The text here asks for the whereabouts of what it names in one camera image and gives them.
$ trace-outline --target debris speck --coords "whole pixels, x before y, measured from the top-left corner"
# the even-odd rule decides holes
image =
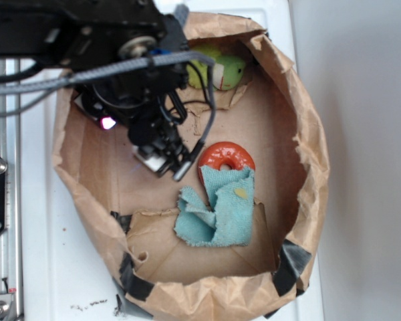
[[[107,300],[94,301],[94,302],[91,302],[90,305],[95,306],[96,304],[101,304],[101,303],[106,303],[106,302],[107,302]]]
[[[79,310],[83,312],[83,309],[80,306],[70,306],[71,309]]]

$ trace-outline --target green toy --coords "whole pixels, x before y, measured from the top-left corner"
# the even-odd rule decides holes
[[[216,89],[230,90],[241,81],[246,64],[240,57],[222,55],[218,48],[207,44],[198,45],[192,50],[199,51],[215,60],[213,85]],[[199,69],[204,83],[207,84],[207,66],[198,61],[192,63]],[[202,88],[195,70],[188,66],[187,71],[188,83],[196,89]]]

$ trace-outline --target pink led light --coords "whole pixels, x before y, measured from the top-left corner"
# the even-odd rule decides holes
[[[116,125],[116,121],[111,117],[104,117],[101,118],[100,124],[102,129],[109,130],[112,129],[114,125]]]

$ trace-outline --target white surface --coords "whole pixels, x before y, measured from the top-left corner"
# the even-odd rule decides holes
[[[401,320],[401,0],[293,0],[299,73],[331,157],[327,321]]]
[[[175,1],[161,7],[172,11]],[[289,8],[282,1],[187,1],[191,9],[263,17],[274,42],[293,54]],[[51,167],[54,97],[22,117],[22,213],[25,315],[36,320],[111,320],[116,289],[84,231],[66,188]],[[119,319],[137,320],[133,316]],[[281,309],[274,321],[321,321],[317,265],[305,295]]]

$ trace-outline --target yellow stain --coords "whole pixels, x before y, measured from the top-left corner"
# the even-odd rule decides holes
[[[235,189],[235,194],[242,199],[248,199],[247,191],[244,189]]]

